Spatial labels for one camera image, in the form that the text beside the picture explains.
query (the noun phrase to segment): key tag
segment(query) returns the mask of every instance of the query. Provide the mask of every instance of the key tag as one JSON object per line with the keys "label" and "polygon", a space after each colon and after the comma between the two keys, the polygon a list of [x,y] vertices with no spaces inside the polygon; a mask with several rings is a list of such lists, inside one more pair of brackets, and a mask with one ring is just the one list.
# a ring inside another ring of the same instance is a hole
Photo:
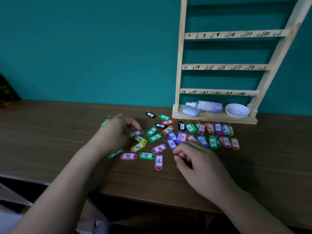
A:
{"label": "key tag", "polygon": [[179,126],[179,130],[185,130],[185,123],[184,123],[184,121],[179,121],[177,124]]}
{"label": "key tag", "polygon": [[138,155],[136,153],[123,153],[120,158],[122,160],[136,160]]}
{"label": "key tag", "polygon": [[161,137],[162,137],[161,134],[153,135],[153,136],[149,137],[149,142],[154,142],[154,141],[160,139]]}
{"label": "key tag", "polygon": [[160,123],[155,123],[154,126],[157,127],[157,128],[160,128],[160,129],[166,129],[168,127],[167,125],[163,125],[163,124],[160,124]]}
{"label": "key tag", "polygon": [[138,144],[134,145],[133,147],[131,147],[131,152],[137,152],[144,147],[145,147],[144,143],[138,143]]}
{"label": "key tag", "polygon": [[168,136],[169,136],[170,139],[173,139],[175,142],[177,141],[177,136],[175,135],[174,132],[169,132]]}
{"label": "key tag", "polygon": [[133,138],[133,137],[136,137],[136,136],[142,135],[142,134],[143,134],[143,131],[137,130],[137,131],[131,133],[131,137]]}
{"label": "key tag", "polygon": [[162,115],[162,114],[160,114],[159,117],[162,118],[162,119],[165,120],[165,121],[166,121],[166,120],[170,120],[170,117],[165,116],[165,115]]}
{"label": "key tag", "polygon": [[107,157],[108,157],[108,158],[113,158],[113,157],[117,156],[118,154],[121,154],[122,151],[123,151],[123,148],[122,148],[121,150],[119,150],[117,153],[108,155]]}
{"label": "key tag", "polygon": [[150,118],[156,118],[156,115],[153,113],[150,113],[149,110],[147,111],[146,115],[148,115]]}
{"label": "key tag", "polygon": [[110,118],[110,116],[107,117],[107,119],[101,124],[101,126],[103,126],[104,123],[107,122],[109,118]]}
{"label": "key tag", "polygon": [[180,132],[179,143],[186,142],[188,134],[185,132]]}
{"label": "key tag", "polygon": [[240,145],[237,138],[231,137],[231,144],[234,150],[240,150]]}
{"label": "key tag", "polygon": [[143,137],[139,136],[139,135],[135,137],[135,140],[140,142],[140,143],[147,143],[147,140],[144,139]]}
{"label": "key tag", "polygon": [[157,130],[157,127],[152,127],[151,129],[149,129],[149,131],[146,133],[147,136],[152,136]]}
{"label": "key tag", "polygon": [[162,159],[163,159],[163,156],[161,154],[156,155],[154,167],[157,171],[160,171],[162,169],[162,163],[163,163]]}
{"label": "key tag", "polygon": [[217,135],[223,135],[222,125],[221,125],[220,122],[215,122],[215,124],[214,124],[214,129],[215,129],[215,134],[217,134]]}
{"label": "key tag", "polygon": [[167,145],[165,145],[164,143],[161,143],[160,145],[155,146],[154,148],[152,148],[152,153],[160,153],[164,150],[166,150]]}
{"label": "key tag", "polygon": [[187,139],[190,140],[190,141],[197,141],[197,142],[199,142],[192,134],[188,135]]}
{"label": "key tag", "polygon": [[209,143],[207,142],[207,139],[203,135],[199,135],[196,138],[203,146],[209,148]]}
{"label": "key tag", "polygon": [[169,132],[173,131],[173,126],[168,126],[165,130],[162,131],[162,134],[167,135]]}
{"label": "key tag", "polygon": [[217,137],[216,137],[216,135],[210,135],[209,136],[209,146],[210,146],[210,149],[212,149],[212,150],[216,150],[216,149],[218,149],[218,145],[217,145],[217,141],[218,139],[217,139]]}
{"label": "key tag", "polygon": [[194,134],[194,133],[198,132],[198,130],[196,129],[196,126],[193,123],[188,123],[188,124],[185,125],[185,127],[189,131],[189,133]]}
{"label": "key tag", "polygon": [[206,131],[206,125],[205,124],[199,124],[198,125],[198,132],[201,134],[204,134]]}
{"label": "key tag", "polygon": [[162,124],[163,125],[171,125],[171,124],[174,124],[174,120],[163,121]]}
{"label": "key tag", "polygon": [[214,127],[212,123],[210,122],[206,123],[206,128],[209,134],[214,134]]}
{"label": "key tag", "polygon": [[231,140],[227,136],[221,136],[221,143],[227,149],[231,149],[232,148]]}
{"label": "key tag", "polygon": [[233,127],[232,127],[232,126],[229,126],[229,125],[228,125],[228,127],[229,127],[230,132],[231,132],[231,133],[229,133],[229,135],[230,135],[230,136],[233,136],[233,135],[234,135]]}
{"label": "key tag", "polygon": [[171,149],[171,151],[173,151],[174,148],[177,146],[176,143],[174,142],[174,140],[171,138],[168,138],[166,141],[167,141],[167,144],[168,144],[169,148]]}
{"label": "key tag", "polygon": [[156,155],[154,153],[141,152],[138,157],[142,159],[154,160]]}
{"label": "key tag", "polygon": [[229,135],[231,133],[230,128],[228,127],[228,125],[223,124],[222,125],[222,131],[224,135]]}

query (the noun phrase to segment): person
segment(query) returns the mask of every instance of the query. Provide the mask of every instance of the person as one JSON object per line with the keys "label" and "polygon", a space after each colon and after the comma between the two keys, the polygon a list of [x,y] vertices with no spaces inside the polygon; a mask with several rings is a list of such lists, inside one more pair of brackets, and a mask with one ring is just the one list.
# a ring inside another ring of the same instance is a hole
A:
{"label": "person", "polygon": [[[122,114],[103,124],[10,234],[74,233],[97,164],[123,147],[134,129],[141,130],[139,123]],[[217,205],[240,233],[293,233],[236,185],[212,150],[188,141],[178,145],[173,153],[177,168],[191,187]],[[185,160],[192,163],[192,169]]]}

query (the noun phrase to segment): pink key tag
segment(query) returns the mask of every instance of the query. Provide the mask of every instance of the pink key tag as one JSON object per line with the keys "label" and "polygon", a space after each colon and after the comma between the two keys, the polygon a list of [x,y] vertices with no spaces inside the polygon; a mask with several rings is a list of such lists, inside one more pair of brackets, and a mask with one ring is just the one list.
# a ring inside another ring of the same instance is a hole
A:
{"label": "pink key tag", "polygon": [[155,169],[157,171],[160,171],[162,169],[162,163],[163,163],[162,159],[163,159],[163,156],[161,154],[156,155],[156,158],[155,158]]}
{"label": "pink key tag", "polygon": [[180,137],[179,137],[179,143],[186,142],[188,134],[185,132],[181,132]]}
{"label": "pink key tag", "polygon": [[137,131],[135,131],[135,132],[131,133],[131,137],[133,138],[133,137],[136,137],[136,136],[138,136],[138,135],[142,135],[142,134],[143,134],[143,132],[142,132],[142,131],[137,130]]}
{"label": "pink key tag", "polygon": [[122,160],[136,160],[138,155],[136,153],[123,153],[120,158]]}
{"label": "pink key tag", "polygon": [[198,132],[201,134],[204,134],[206,131],[206,125],[205,124],[199,124],[198,125]]}
{"label": "pink key tag", "polygon": [[169,145],[169,148],[171,149],[171,151],[173,151],[174,148],[177,146],[173,139],[168,139],[167,144]]}
{"label": "pink key tag", "polygon": [[164,143],[161,143],[160,145],[155,146],[154,148],[152,148],[152,153],[160,153],[164,150],[166,150],[167,145],[165,145]]}

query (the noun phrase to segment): desk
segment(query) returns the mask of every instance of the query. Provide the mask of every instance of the desk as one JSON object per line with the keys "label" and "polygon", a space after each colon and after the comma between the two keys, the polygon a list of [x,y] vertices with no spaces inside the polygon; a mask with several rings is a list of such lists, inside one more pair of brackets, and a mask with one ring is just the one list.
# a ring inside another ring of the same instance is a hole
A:
{"label": "desk", "polygon": [[[147,110],[158,116],[171,115],[172,109],[37,100],[22,100],[0,109],[0,176],[49,184],[107,116],[124,113],[147,131],[159,120],[147,117]],[[240,151],[220,148],[216,153],[234,181],[271,213],[287,225],[312,229],[312,117],[259,113],[257,118],[257,125],[232,125],[240,139]],[[148,142],[143,151],[150,151],[160,141]],[[160,172],[154,169],[154,161],[105,158],[104,162],[113,165],[99,191],[221,212],[187,184],[170,149],[163,155]]]}

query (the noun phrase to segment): wooden base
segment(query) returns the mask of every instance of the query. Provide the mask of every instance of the wooden base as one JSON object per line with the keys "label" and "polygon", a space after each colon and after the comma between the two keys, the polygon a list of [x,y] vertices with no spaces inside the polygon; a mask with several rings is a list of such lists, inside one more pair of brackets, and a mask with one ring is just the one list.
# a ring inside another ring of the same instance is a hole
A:
{"label": "wooden base", "polygon": [[218,121],[218,122],[229,122],[229,123],[242,123],[242,124],[257,124],[258,120],[255,117],[245,117],[245,118],[233,118],[230,117],[223,108],[221,113],[205,112],[201,113],[197,117],[188,116],[182,113],[182,108],[185,105],[179,105],[179,112],[174,112],[172,110],[173,119],[185,119],[185,120],[200,120],[200,121]]}

